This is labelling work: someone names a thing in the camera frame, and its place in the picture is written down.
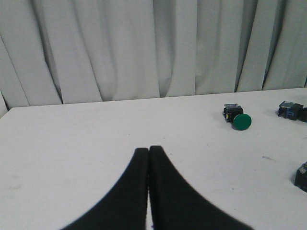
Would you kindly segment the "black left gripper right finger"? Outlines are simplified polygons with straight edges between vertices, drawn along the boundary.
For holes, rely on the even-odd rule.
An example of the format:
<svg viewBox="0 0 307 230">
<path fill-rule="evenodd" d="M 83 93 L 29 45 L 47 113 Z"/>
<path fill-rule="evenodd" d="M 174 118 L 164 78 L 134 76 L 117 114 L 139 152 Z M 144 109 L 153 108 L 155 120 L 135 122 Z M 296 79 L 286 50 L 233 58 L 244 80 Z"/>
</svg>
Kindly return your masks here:
<svg viewBox="0 0 307 230">
<path fill-rule="evenodd" d="M 161 146 L 149 149 L 149 194 L 156 230 L 249 230 L 201 196 Z"/>
</svg>

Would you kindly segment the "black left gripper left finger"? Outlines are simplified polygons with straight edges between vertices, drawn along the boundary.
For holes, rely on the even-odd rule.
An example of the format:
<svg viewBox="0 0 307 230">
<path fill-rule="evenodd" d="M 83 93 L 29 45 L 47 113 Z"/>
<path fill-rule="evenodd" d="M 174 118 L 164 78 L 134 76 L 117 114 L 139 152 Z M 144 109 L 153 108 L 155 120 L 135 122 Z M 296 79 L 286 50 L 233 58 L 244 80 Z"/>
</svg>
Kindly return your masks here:
<svg viewBox="0 0 307 230">
<path fill-rule="evenodd" d="M 148 200 L 147 148 L 137 148 L 119 180 L 65 230 L 144 230 Z"/>
</svg>

